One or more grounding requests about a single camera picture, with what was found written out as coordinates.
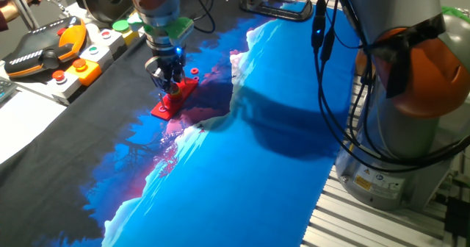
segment red button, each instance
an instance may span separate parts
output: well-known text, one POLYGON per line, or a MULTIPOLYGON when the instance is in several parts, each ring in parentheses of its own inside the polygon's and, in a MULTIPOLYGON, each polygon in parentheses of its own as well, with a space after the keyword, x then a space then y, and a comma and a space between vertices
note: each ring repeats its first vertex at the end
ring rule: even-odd
POLYGON ((66 28, 61 28, 59 29, 59 31, 57 31, 57 35, 62 35, 64 34, 65 30, 67 30, 66 28))
POLYGON ((83 59, 78 59, 78 60, 76 60, 72 63, 73 67, 75 67, 75 68, 81 68, 81 67, 85 66, 86 64, 87 64, 87 62, 83 59))
POLYGON ((109 31, 102 32, 101 36, 103 38, 109 38, 109 37, 111 37, 111 32, 109 32, 109 31))
POLYGON ((56 81, 60 82, 63 79, 65 79, 65 73, 64 73, 64 71, 55 71, 52 74, 52 78, 54 78, 56 81))

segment button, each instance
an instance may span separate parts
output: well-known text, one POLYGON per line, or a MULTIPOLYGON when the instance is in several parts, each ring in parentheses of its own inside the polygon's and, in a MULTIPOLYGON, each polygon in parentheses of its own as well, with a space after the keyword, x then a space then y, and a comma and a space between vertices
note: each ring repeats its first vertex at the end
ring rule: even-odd
POLYGON ((121 33, 127 32, 129 30, 129 23, 126 20, 119 20, 119 21, 116 21, 112 25, 112 28, 115 31, 118 31, 118 32, 121 32, 121 33))
POLYGON ((84 71, 87 69, 87 61, 83 59, 78 59, 72 63, 72 66, 76 69, 76 71, 84 71))
POLYGON ((111 32, 109 32, 109 31, 102 32, 102 33, 101 33, 101 36, 102 36, 102 38, 104 38, 104 39, 108 39, 108 38, 111 37, 111 32))
POLYGON ((64 27, 61 28, 61 29, 59 29, 59 31, 57 31, 57 35, 62 35, 62 34, 64 34, 65 30, 67 30, 67 29, 64 28, 64 27))
POLYGON ((98 48, 95 46, 92 46, 88 49, 88 51, 90 52, 91 55, 95 55, 98 53, 98 48))
POLYGON ((58 82, 63 81, 65 79, 65 72, 64 71, 55 71, 52 74, 52 78, 55 79, 58 82))

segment warning label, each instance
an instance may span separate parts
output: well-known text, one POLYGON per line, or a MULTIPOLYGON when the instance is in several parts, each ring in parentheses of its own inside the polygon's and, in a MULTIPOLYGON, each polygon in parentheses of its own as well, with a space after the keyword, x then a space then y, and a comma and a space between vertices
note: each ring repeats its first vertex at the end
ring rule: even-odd
POLYGON ((362 189, 377 196, 396 198, 402 189, 405 179, 395 178, 384 173, 374 171, 364 165, 358 169, 354 183, 362 189))

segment red 3d printed part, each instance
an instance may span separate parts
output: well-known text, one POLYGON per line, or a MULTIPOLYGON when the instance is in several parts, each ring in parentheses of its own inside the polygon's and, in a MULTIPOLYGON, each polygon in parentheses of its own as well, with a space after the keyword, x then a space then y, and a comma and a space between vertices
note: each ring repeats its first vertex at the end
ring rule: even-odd
POLYGON ((191 95, 192 91, 198 86, 198 79, 190 79, 186 78, 186 82, 179 82, 177 83, 179 87, 179 93, 181 97, 174 98, 168 95, 163 97, 164 106, 162 106, 162 102, 160 101, 153 109, 151 114, 156 116, 157 118, 161 118, 165 121, 169 121, 181 108, 183 103, 186 99, 191 95))

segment robotic arm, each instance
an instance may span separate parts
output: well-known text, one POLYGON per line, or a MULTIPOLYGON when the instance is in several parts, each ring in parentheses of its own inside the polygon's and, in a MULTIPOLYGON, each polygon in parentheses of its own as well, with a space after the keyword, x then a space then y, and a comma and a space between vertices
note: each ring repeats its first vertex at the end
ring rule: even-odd
POLYGON ((147 44, 153 57, 145 69, 158 88, 168 94, 178 91, 177 82, 184 78, 186 64, 181 42, 193 30, 194 23, 188 18, 179 18, 179 0, 132 0, 138 15, 131 18, 131 27, 144 27, 147 44), (156 68, 149 69, 152 63, 156 68))

